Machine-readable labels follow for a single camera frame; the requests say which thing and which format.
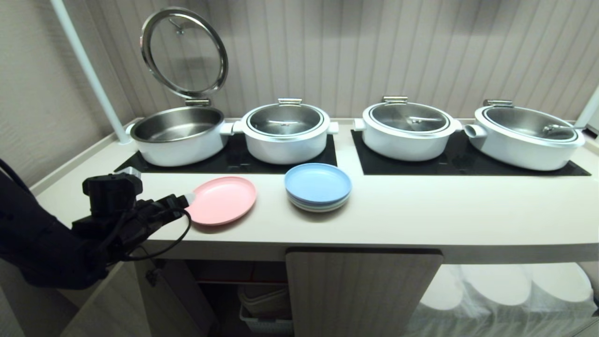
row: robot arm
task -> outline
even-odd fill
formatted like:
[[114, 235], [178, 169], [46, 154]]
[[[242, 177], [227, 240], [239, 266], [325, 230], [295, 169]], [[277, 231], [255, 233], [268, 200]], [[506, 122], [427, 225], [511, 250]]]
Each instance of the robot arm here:
[[0, 171], [0, 258], [17, 266], [37, 287], [88, 288], [108, 275], [107, 266], [135, 260], [129, 254], [163, 225], [183, 215], [191, 222], [184, 210], [189, 205], [185, 196], [136, 200], [141, 179], [117, 173], [83, 182], [91, 215], [73, 222], [70, 230], [37, 203], [4, 162], [0, 164], [7, 173]]

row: cooking pot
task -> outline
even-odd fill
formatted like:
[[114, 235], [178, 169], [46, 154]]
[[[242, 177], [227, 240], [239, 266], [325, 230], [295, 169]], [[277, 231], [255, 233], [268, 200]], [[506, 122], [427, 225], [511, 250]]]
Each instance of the cooking pot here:
[[404, 161], [425, 161], [445, 150], [449, 136], [461, 131], [459, 121], [447, 113], [407, 97], [385, 96], [354, 120], [355, 131], [372, 151]]
[[338, 133], [339, 124], [300, 98], [279, 98], [246, 113], [231, 132], [244, 133], [248, 151], [261, 161], [298, 164], [324, 151], [326, 135]]
[[[192, 38], [185, 29], [202, 29], [216, 47], [220, 68], [216, 80], [201, 90], [187, 89], [172, 82], [156, 65], [152, 54], [152, 36], [159, 25], [173, 30], [173, 38]], [[173, 93], [186, 99], [186, 107], [165, 110], [144, 118], [127, 129], [141, 155], [158, 166], [182, 166], [204, 160], [219, 152], [231, 134], [223, 113], [210, 107], [206, 97], [225, 82], [228, 59], [220, 37], [201, 16], [185, 8], [167, 7], [152, 14], [143, 25], [141, 54], [148, 69]]]
[[558, 170], [585, 143], [582, 128], [547, 113], [515, 107], [508, 100], [484, 100], [483, 105], [464, 131], [475, 148], [504, 163]]

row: induction cooktop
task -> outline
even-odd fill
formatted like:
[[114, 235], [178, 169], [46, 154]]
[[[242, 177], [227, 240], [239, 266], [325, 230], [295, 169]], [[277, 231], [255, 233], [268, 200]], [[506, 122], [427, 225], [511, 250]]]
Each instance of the induction cooktop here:
[[[318, 156], [307, 163], [323, 163], [337, 166], [333, 136], [327, 135], [326, 147]], [[274, 165], [254, 158], [247, 150], [243, 134], [230, 136], [227, 145], [212, 157], [195, 164], [179, 167], [161, 167], [148, 163], [137, 152], [114, 171], [134, 167], [142, 173], [263, 173], [284, 174], [294, 165]]]
[[352, 131], [353, 143], [365, 175], [419, 176], [590, 176], [591, 174], [569, 161], [555, 171], [534, 171], [497, 161], [470, 144], [464, 133], [449, 137], [445, 151], [437, 158], [421, 161], [393, 160], [372, 151], [362, 140], [362, 131]]

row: pink plate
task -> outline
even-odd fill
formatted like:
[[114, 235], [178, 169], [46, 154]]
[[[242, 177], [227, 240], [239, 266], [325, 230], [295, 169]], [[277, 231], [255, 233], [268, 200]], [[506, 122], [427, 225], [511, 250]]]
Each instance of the pink plate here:
[[256, 201], [256, 188], [242, 177], [210, 180], [193, 193], [195, 200], [186, 208], [194, 222], [218, 226], [241, 218]]

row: counter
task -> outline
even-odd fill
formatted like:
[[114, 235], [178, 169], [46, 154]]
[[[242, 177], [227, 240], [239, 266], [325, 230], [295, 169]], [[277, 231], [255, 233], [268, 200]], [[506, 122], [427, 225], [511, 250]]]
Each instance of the counter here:
[[[165, 258], [285, 260], [290, 246], [436, 248], [445, 263], [547, 263], [596, 260], [599, 249], [599, 156], [580, 148], [572, 161], [590, 177], [364, 176], [341, 121], [337, 162], [352, 179], [347, 205], [308, 213], [286, 199], [282, 174], [239, 174], [258, 192], [253, 209], [223, 226], [193, 226]], [[107, 138], [35, 186], [42, 207], [64, 224], [89, 214], [81, 183], [111, 173], [137, 151]], [[227, 174], [142, 174], [139, 198], [185, 194]], [[157, 251], [177, 239], [186, 219], [146, 243]]]

